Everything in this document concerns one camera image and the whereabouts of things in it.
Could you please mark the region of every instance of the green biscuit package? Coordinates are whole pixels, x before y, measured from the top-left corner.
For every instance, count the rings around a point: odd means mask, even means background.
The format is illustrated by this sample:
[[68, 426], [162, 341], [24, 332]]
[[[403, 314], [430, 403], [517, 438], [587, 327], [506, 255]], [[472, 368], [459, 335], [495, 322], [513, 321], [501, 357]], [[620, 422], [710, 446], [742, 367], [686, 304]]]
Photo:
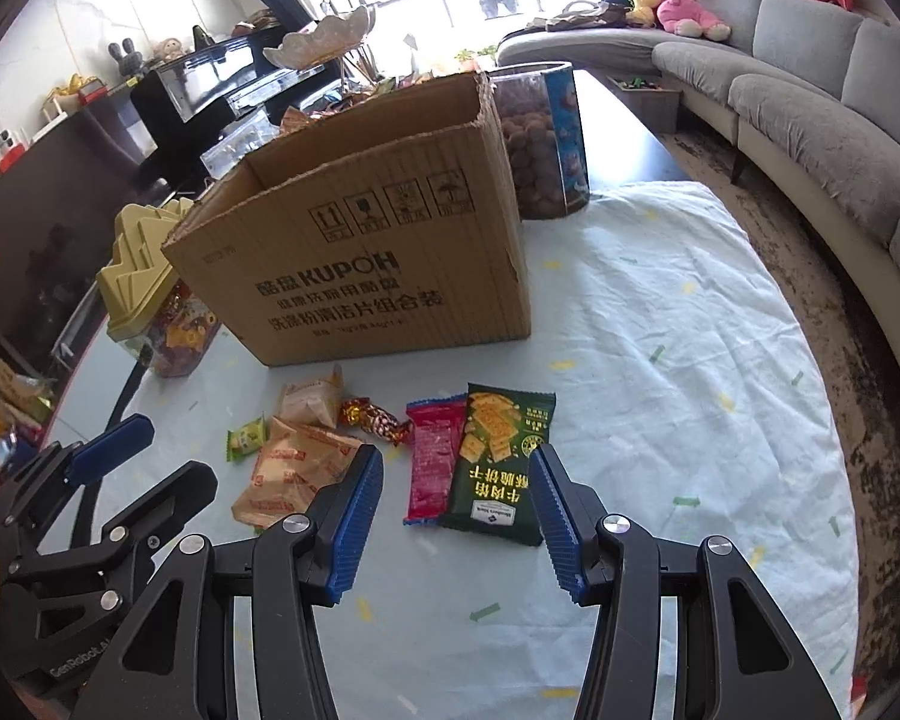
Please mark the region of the green biscuit package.
[[550, 437], [557, 396], [471, 384], [466, 425], [439, 524], [522, 544], [543, 541], [530, 500], [530, 452]]

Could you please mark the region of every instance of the red snack wrapper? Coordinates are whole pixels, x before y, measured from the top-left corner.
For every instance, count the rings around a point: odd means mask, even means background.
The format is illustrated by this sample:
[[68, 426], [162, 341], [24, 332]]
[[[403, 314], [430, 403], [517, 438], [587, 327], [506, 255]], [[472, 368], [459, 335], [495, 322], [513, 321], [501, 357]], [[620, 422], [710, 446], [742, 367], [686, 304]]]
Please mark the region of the red snack wrapper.
[[436, 525], [446, 511], [466, 423], [466, 395], [407, 404], [413, 421], [410, 504], [404, 525]]
[[408, 443], [413, 437], [413, 423], [401, 422], [394, 415], [370, 403], [368, 397], [344, 400], [340, 410], [341, 421], [350, 426], [359, 426], [365, 433], [381, 437], [394, 446]]

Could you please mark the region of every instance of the jar of cookies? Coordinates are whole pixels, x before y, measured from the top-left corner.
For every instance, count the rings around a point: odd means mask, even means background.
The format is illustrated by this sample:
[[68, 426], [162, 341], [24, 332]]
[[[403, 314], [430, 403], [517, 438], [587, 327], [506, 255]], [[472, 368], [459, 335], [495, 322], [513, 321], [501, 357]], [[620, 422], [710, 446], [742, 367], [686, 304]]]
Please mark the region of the jar of cookies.
[[107, 333], [134, 357], [148, 351], [149, 369], [157, 376], [175, 378], [193, 372], [213, 341], [220, 323], [216, 314], [182, 281], [170, 274], [168, 285], [154, 291], [148, 304], [111, 322]]
[[577, 87], [569, 62], [489, 73], [520, 218], [560, 218], [589, 199]]

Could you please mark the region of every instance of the cardboard box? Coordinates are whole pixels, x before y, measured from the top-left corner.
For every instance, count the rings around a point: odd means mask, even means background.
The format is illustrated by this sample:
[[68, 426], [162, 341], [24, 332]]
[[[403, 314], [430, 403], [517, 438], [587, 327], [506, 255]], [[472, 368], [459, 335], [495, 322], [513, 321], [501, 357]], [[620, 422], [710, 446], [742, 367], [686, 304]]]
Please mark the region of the cardboard box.
[[265, 365], [530, 333], [485, 76], [392, 92], [247, 154], [164, 244]]

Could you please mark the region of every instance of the snack package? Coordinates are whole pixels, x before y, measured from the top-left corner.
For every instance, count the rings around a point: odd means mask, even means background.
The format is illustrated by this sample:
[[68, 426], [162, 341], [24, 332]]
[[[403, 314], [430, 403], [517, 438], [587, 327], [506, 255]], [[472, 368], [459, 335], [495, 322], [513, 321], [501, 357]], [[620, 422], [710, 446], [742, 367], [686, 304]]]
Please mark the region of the snack package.
[[361, 445], [326, 428], [272, 419], [250, 484], [231, 507], [233, 518], [269, 528], [287, 514], [306, 512], [320, 488], [343, 479]]
[[550, 437], [557, 396], [470, 385], [458, 459], [439, 525], [538, 546], [530, 452]]
[[266, 443], [266, 420], [258, 416], [238, 430], [226, 432], [226, 461], [240, 460], [250, 452], [256, 452]]
[[407, 404], [413, 421], [410, 504], [404, 525], [436, 525], [446, 511], [466, 421], [466, 395]]
[[274, 416], [282, 422], [335, 428], [341, 401], [343, 371], [339, 365], [334, 365], [329, 378], [284, 386]]
[[364, 433], [381, 437], [394, 446], [410, 443], [413, 438], [413, 423], [401, 422], [388, 410], [370, 403], [368, 397], [355, 397], [343, 402], [340, 417], [344, 423], [359, 426]]

